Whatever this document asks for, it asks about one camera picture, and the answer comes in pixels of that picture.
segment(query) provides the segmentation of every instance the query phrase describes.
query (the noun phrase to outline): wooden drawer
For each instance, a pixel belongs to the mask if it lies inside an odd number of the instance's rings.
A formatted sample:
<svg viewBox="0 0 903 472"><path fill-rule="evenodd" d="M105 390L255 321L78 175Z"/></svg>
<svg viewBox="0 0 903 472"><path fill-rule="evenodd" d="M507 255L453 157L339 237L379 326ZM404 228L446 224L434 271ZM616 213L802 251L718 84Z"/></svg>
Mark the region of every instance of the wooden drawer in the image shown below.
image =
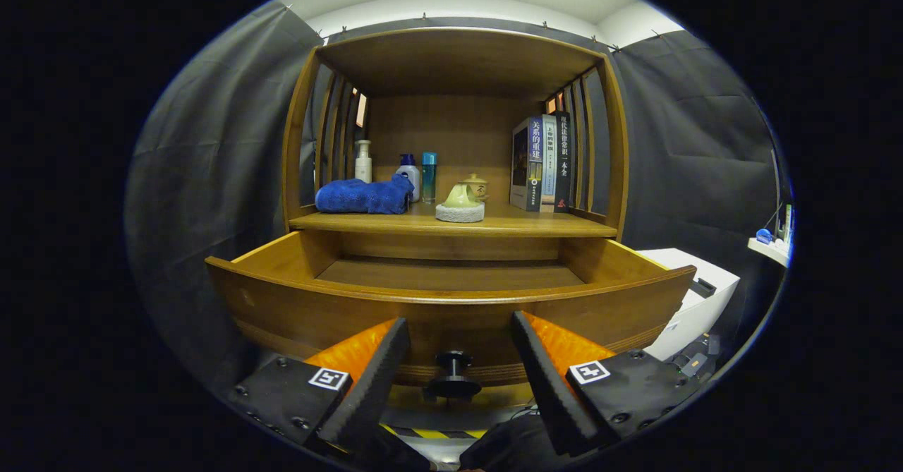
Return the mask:
<svg viewBox="0 0 903 472"><path fill-rule="evenodd" d="M435 354L449 349L472 354L468 376L486 386L525 382L509 333L515 310L615 352L648 346L696 273L603 237L388 237L293 231L207 266L242 332L288 356L406 317L412 346L400 385L425 385L438 373Z"/></svg>

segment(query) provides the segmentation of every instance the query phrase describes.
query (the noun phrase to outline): white box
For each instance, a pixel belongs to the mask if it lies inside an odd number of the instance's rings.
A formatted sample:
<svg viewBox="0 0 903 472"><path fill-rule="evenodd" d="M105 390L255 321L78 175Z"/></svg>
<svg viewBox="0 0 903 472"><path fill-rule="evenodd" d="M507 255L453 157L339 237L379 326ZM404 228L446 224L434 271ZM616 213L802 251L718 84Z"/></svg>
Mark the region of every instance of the white box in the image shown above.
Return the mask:
<svg viewBox="0 0 903 472"><path fill-rule="evenodd" d="M693 290L687 290L681 308L674 317L671 317L671 321L665 325L661 334L658 334L655 343L643 349L655 359L664 361L683 350L700 334L712 329L731 300L739 277L677 248L642 250L638 253L657 261L669 270L687 265L696 266L696 276L693 279L702 278L715 286L715 293L708 298L703 298Z"/></svg>

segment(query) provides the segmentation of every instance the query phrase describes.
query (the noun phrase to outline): teal bottle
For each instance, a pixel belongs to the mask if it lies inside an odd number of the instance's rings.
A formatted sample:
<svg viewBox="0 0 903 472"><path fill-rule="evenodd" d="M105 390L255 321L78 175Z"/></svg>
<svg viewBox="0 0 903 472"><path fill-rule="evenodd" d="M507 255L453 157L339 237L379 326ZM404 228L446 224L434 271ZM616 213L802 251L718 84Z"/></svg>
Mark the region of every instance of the teal bottle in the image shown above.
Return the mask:
<svg viewBox="0 0 903 472"><path fill-rule="evenodd" d="M423 189L420 192L420 199L425 204L433 204L436 202L436 154L432 151L423 151Z"/></svg>

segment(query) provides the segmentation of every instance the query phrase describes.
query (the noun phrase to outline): bottle with blue cap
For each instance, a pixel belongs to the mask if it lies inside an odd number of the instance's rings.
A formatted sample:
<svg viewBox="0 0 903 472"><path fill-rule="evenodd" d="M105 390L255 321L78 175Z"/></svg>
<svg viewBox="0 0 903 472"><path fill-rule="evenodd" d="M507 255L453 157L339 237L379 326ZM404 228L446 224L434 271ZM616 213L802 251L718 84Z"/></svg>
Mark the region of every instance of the bottle with blue cap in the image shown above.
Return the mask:
<svg viewBox="0 0 903 472"><path fill-rule="evenodd" d="M420 200L420 171L417 170L417 166L413 164L413 154L404 153L401 156L401 166L396 170L396 174L400 174L404 177L407 177L409 181L413 185L413 196L411 198L411 202L417 202Z"/></svg>
<svg viewBox="0 0 903 472"><path fill-rule="evenodd" d="M436 202L436 154L423 151L423 202Z"/></svg>

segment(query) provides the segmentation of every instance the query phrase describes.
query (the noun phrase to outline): white pump bottle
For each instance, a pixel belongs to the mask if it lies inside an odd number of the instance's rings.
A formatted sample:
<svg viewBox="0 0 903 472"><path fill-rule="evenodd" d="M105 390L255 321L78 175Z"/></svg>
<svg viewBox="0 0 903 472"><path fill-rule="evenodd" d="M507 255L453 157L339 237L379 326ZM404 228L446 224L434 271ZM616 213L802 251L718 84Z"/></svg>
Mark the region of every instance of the white pump bottle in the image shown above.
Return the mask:
<svg viewBox="0 0 903 472"><path fill-rule="evenodd" d="M358 157L354 159L354 176L364 183L373 182L373 159L370 158L370 141L358 140Z"/></svg>

